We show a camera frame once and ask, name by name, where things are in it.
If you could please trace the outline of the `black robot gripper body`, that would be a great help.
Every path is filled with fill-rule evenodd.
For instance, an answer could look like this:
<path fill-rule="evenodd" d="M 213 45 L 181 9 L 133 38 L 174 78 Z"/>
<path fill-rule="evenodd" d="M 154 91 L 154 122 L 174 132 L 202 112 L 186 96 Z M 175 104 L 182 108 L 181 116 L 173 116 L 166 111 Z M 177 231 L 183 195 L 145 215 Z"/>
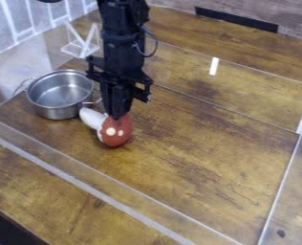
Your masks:
<path fill-rule="evenodd" d="M 145 59 L 154 54 L 145 53 L 146 34 L 115 35 L 103 33 L 105 56 L 89 56 L 87 76 L 102 83 L 110 83 L 113 89 L 117 85 L 130 87 L 134 100 L 149 102 L 151 100 L 153 78 L 142 67 Z"/>

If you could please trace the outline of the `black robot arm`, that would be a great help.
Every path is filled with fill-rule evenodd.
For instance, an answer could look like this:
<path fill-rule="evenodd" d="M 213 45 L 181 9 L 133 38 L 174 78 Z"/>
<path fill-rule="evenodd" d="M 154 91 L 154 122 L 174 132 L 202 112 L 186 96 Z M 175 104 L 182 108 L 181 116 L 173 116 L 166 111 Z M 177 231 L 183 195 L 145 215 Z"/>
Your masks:
<path fill-rule="evenodd" d="M 142 68 L 150 20 L 146 0 L 97 0 L 103 20 L 103 57 L 89 56 L 86 76 L 101 84 L 106 113 L 121 119 L 134 99 L 150 101 L 153 78 Z"/>

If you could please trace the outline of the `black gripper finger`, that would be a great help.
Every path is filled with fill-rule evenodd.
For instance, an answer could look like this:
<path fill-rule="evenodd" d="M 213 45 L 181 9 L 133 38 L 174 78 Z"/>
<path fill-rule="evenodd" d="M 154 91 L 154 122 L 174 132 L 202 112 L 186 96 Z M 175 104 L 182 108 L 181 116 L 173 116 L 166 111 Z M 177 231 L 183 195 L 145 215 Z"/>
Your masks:
<path fill-rule="evenodd" d="M 122 118 L 133 107 L 134 96 L 130 87 L 117 85 L 113 89 L 113 117 Z"/>
<path fill-rule="evenodd" d="M 110 116 L 113 113 L 113 85 L 110 83 L 101 84 L 102 99 L 105 104 L 106 112 Z"/>

